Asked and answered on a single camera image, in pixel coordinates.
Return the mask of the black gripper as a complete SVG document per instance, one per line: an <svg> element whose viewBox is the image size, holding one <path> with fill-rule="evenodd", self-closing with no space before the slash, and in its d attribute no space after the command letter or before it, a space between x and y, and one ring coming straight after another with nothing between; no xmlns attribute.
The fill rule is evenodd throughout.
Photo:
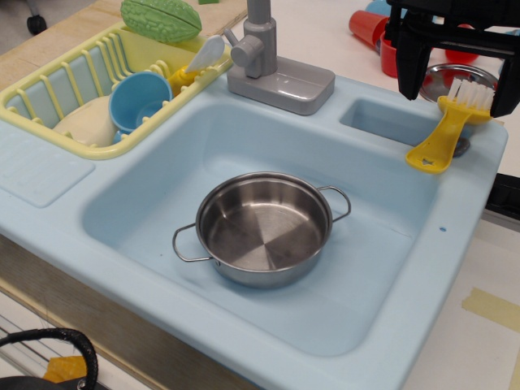
<svg viewBox="0 0 520 390"><path fill-rule="evenodd" d="M505 59L491 117L513 113L519 104L519 37L492 28L518 28L518 1L390 1L386 38L396 44L399 91L418 97L431 48Z"/></svg>

